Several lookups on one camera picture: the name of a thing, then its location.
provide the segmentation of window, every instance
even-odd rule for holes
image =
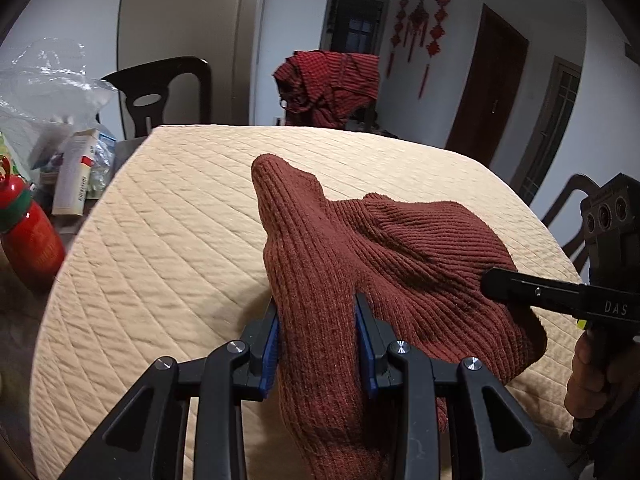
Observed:
[[[385,9],[385,0],[332,0],[325,45],[333,52],[376,54]]]
[[[527,166],[521,184],[515,187],[519,197],[527,205],[531,204],[538,193],[551,163],[556,158],[564,131],[574,111],[579,85],[580,67],[556,58],[545,104],[540,111],[540,127],[536,126],[537,133],[527,148],[532,158],[527,157],[528,154],[525,153],[523,163],[518,169],[520,171],[524,165]]]

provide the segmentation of hand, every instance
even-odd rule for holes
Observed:
[[[575,418],[591,418],[607,402],[615,399],[612,415],[636,391],[640,384],[640,344],[634,343],[607,367],[607,375],[590,365],[591,339],[585,331],[575,344],[573,373],[566,386],[564,406]],[[611,384],[609,395],[602,390],[605,378]]]

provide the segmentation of round table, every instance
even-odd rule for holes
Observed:
[[[266,238],[250,177],[261,153],[315,174],[332,200],[378,192],[406,202],[460,202],[498,234],[521,272],[579,280],[513,191],[456,153],[316,128],[161,126],[94,208],[50,295],[31,380],[31,443],[40,480],[57,478],[158,356],[203,357],[261,316],[270,296],[262,263]],[[510,390],[557,443],[571,427],[562,400],[579,330],[564,316],[538,313],[548,350]],[[244,408],[250,478],[304,478],[280,421],[277,390]]]

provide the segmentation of metal screw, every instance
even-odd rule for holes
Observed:
[[[462,359],[462,364],[469,370],[479,370],[482,368],[482,361],[477,357],[465,357]]]
[[[411,345],[407,341],[394,341],[390,347],[391,351],[396,354],[406,354],[411,349]]]
[[[242,352],[244,352],[245,348],[246,345],[243,341],[240,340],[230,341],[226,344],[226,351],[231,352],[232,354],[241,354]]]
[[[169,368],[171,368],[171,366],[173,366],[173,364],[174,360],[170,357],[160,357],[156,359],[156,362],[154,362],[154,366],[158,370],[168,370]]]

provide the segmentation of red knitted beanie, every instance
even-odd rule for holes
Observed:
[[[390,465],[392,415],[360,384],[355,291],[398,337],[452,363],[479,357],[502,383],[542,357],[535,314],[481,294],[484,270],[516,269],[462,205],[378,194],[332,202],[312,174],[275,155],[259,156],[252,178],[281,327],[280,407],[316,479],[385,478]],[[438,421],[444,430],[443,403]]]

